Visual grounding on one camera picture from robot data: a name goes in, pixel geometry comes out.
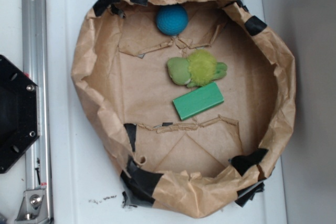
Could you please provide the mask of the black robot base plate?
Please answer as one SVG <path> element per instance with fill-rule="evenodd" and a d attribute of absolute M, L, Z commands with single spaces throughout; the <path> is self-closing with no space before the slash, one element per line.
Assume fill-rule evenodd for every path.
<path fill-rule="evenodd" d="M 37 85 L 1 55 L 1 174 L 39 137 Z"/>

